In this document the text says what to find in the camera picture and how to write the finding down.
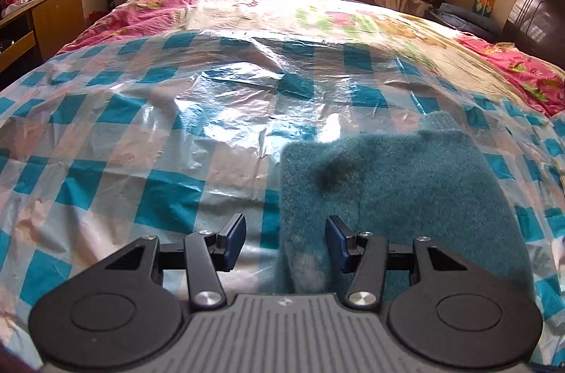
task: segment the wooden desk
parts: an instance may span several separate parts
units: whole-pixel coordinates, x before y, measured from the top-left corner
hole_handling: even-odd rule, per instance
[[[85,29],[83,0],[35,0],[0,20],[0,89],[40,66]]]

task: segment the teal fabric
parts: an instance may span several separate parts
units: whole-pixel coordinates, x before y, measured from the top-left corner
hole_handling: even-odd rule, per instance
[[[326,217],[337,214],[393,243],[430,236],[533,294],[516,218],[485,157],[445,112],[423,116],[413,134],[290,143],[281,155],[280,212],[280,291],[347,288],[352,276],[332,268],[324,237]],[[385,299],[407,288],[407,272],[387,273]]]

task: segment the silver screw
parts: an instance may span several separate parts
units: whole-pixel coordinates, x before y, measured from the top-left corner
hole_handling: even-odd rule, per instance
[[[204,290],[194,297],[201,306],[214,306],[221,301],[221,295],[213,290]]]
[[[349,295],[349,302],[355,306],[371,306],[377,301],[377,297],[370,291],[356,291]]]

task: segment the bed sheet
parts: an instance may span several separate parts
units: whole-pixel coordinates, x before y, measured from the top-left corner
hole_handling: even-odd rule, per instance
[[[117,13],[140,1],[146,19],[163,8],[131,0]],[[235,212],[248,238],[220,279],[231,296],[269,291],[282,147],[409,133],[444,110],[521,227],[544,318],[535,359],[565,360],[564,113],[529,108],[456,31],[386,8],[190,0],[167,17],[161,34],[67,47],[2,92],[0,340],[11,350],[39,364],[26,321],[54,286],[139,236],[179,241]],[[168,272],[165,286],[182,294],[185,279]]]

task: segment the nightstand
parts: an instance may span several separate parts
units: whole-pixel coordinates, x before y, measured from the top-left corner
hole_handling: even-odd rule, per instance
[[[0,20],[0,89],[52,58],[85,29],[83,0],[35,0]]]

